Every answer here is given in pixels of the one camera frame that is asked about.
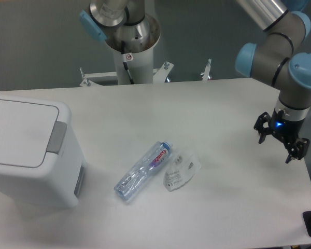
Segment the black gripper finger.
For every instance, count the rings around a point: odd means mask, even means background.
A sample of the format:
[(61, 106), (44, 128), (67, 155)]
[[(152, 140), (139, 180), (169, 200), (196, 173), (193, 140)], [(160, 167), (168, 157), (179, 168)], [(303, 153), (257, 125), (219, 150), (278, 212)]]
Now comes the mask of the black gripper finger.
[(273, 133), (273, 129), (269, 126), (271, 117), (267, 112), (263, 112), (256, 120), (253, 128), (258, 132), (258, 143), (262, 144), (268, 135)]
[(287, 146), (288, 157), (286, 163), (297, 159), (301, 160), (307, 154), (309, 148), (309, 139), (306, 138), (297, 138), (295, 142), (289, 143)]

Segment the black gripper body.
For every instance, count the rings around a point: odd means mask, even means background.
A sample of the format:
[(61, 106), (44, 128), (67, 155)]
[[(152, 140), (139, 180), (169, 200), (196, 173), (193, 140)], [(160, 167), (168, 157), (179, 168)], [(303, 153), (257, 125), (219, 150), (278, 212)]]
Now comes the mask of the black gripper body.
[(282, 143), (294, 143), (299, 138), (299, 131), (305, 119), (291, 121), (284, 119), (283, 111), (274, 110), (269, 122), (270, 135)]

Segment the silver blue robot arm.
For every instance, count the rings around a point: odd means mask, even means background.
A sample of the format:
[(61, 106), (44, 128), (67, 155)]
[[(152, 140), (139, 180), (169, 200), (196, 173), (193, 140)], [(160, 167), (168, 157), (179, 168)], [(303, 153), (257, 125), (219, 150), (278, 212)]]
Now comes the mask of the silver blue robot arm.
[[(266, 33), (261, 45), (245, 44), (235, 68), (279, 91), (272, 114), (261, 114), (254, 126), (264, 142), (273, 136), (288, 152), (287, 160), (305, 157), (309, 140), (299, 131), (311, 107), (311, 53), (296, 53), (311, 30), (309, 17), (301, 12), (305, 1), (239, 1)], [(157, 21), (145, 12), (144, 1), (91, 1), (79, 15), (85, 31), (112, 50), (117, 81), (121, 85), (164, 82), (167, 66), (153, 70), (153, 48), (160, 38)]]

